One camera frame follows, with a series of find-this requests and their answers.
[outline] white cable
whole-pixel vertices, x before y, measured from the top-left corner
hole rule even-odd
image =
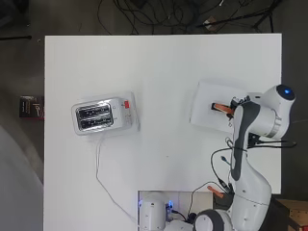
[[[98,174],[99,174],[99,161],[100,161],[100,147],[103,143],[103,141],[105,140],[105,134],[103,134],[103,137],[99,140],[97,146],[96,146],[96,180],[98,181],[98,183],[101,185],[101,187],[104,189],[104,191],[107,193],[107,195],[109,196],[109,198],[113,201],[113,203],[116,205],[116,207],[118,209],[120,209],[123,214],[125,214],[130,220],[132,220],[140,229],[143,230],[143,228],[141,228],[138,225],[138,221],[131,216],[125,209],[123,209],[112,197],[112,195],[109,193],[109,191],[107,190],[107,188],[104,186],[104,184],[99,180]]]

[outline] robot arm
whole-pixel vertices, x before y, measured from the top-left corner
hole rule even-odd
[[[260,229],[270,205],[271,187],[247,160],[248,135],[252,133],[260,137],[281,139],[289,127],[290,109],[294,102],[292,90],[279,85],[265,92],[260,99],[251,99],[236,108],[231,156],[235,195],[231,220],[225,217],[227,214],[223,211],[203,211],[196,218],[195,231],[227,231],[232,230],[230,225],[237,231]]]

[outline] white table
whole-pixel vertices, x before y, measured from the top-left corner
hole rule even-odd
[[[200,79],[260,92],[281,81],[280,35],[47,37],[45,50],[44,231],[136,230],[95,179],[97,136],[74,133],[70,109],[79,99],[136,96],[141,130],[106,139],[100,168],[136,217],[138,190],[191,192],[216,180],[210,155],[225,146],[225,134],[189,124]],[[280,151],[249,153],[280,193]],[[227,176],[225,163],[217,158],[215,166]]]

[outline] black box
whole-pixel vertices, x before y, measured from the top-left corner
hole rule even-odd
[[[142,9],[147,0],[131,0],[131,2],[139,9]]]
[[[44,119],[44,96],[20,96],[19,117]]]

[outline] electronic device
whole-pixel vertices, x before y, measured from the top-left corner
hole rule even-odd
[[[103,95],[71,109],[77,135],[129,130],[139,126],[132,92]]]
[[[140,228],[142,230],[163,231],[165,229],[167,218],[165,200],[162,193],[153,192],[139,202]]]
[[[270,205],[271,187],[247,160],[249,134],[281,139],[289,127],[290,110],[294,102],[293,91],[279,85],[264,94],[248,96],[233,109],[231,176],[235,182],[235,195],[230,208],[231,220],[224,220],[221,214],[213,210],[210,211],[216,214],[216,219],[207,217],[215,227],[223,227],[219,230],[230,230],[230,223],[237,231],[260,229]],[[206,223],[201,225],[200,219],[204,219],[204,216],[196,218],[195,231],[218,230],[206,228]]]

